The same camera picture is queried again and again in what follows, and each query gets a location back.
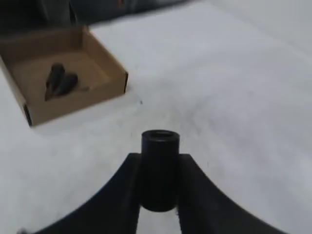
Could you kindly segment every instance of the dark rubber piece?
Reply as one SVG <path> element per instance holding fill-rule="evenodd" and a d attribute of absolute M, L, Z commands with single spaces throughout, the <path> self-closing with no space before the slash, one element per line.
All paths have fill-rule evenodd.
<path fill-rule="evenodd" d="M 142 134 L 141 205 L 147 210 L 165 212 L 176 206 L 179 141 L 179 134 L 165 130 Z"/>
<path fill-rule="evenodd" d="M 60 84 L 63 76 L 65 74 L 65 69 L 63 64 L 54 63 L 51 67 L 50 74 L 46 81 L 46 88 L 50 90 L 50 92 L 54 92 L 58 85 Z"/>
<path fill-rule="evenodd" d="M 68 73 L 61 80 L 58 88 L 54 92 L 54 96 L 62 96 L 70 93 L 78 84 L 78 75 L 76 73 Z"/>

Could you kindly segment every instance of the black plastic part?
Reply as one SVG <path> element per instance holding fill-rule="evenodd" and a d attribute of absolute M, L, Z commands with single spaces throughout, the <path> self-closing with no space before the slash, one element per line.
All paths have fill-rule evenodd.
<path fill-rule="evenodd" d="M 78 84 L 78 75 L 76 73 L 67 73 L 61 80 L 54 96 L 63 96 L 69 94 Z"/>
<path fill-rule="evenodd" d="M 140 204 L 151 211 L 177 205 L 182 234 L 285 234 L 229 199 L 178 148 L 174 132 L 144 132 L 142 154 L 129 154 L 93 198 L 35 234 L 135 234 Z"/>
<path fill-rule="evenodd" d="M 229 199 L 192 156 L 180 155 L 180 169 L 178 213 L 182 234 L 285 234 Z"/>
<path fill-rule="evenodd" d="M 140 154 L 129 154 L 111 180 L 87 203 L 36 234 L 135 234 L 139 215 Z"/>
<path fill-rule="evenodd" d="M 63 64 L 54 63 L 51 67 L 50 74 L 45 84 L 47 89 L 50 88 L 52 92 L 55 91 L 60 81 L 62 80 L 64 74 L 65 74 L 65 69 L 64 69 Z"/>
<path fill-rule="evenodd" d="M 141 205 L 165 212 L 177 203 L 179 187 L 179 141 L 177 133 L 152 130 L 142 134 Z"/>

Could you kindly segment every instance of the open cardboard box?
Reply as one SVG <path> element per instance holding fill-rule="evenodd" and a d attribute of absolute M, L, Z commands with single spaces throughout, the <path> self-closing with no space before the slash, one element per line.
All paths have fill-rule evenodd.
<path fill-rule="evenodd" d="M 6 78 L 30 126 L 125 93 L 128 73 L 86 27 L 0 39 Z M 70 94 L 44 101 L 51 65 L 76 72 Z"/>

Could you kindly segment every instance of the black cylinder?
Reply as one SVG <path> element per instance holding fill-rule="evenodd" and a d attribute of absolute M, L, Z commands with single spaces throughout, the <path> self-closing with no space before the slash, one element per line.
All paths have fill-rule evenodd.
<path fill-rule="evenodd" d="M 177 203 L 179 188 L 179 134 L 150 130 L 142 134 L 141 205 L 166 212 Z"/>

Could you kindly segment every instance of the white surface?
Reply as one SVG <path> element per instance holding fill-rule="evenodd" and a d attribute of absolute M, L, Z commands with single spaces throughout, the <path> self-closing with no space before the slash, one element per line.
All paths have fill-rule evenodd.
<path fill-rule="evenodd" d="M 309 57 L 207 2 L 93 32 L 130 72 L 120 98 L 30 129 L 0 75 L 1 234 L 81 205 L 154 128 L 179 132 L 181 152 L 245 209 L 310 233 Z M 179 233 L 174 211 L 142 211 L 138 233 L 159 232 Z"/>
<path fill-rule="evenodd" d="M 311 0 L 208 0 L 312 55 Z"/>

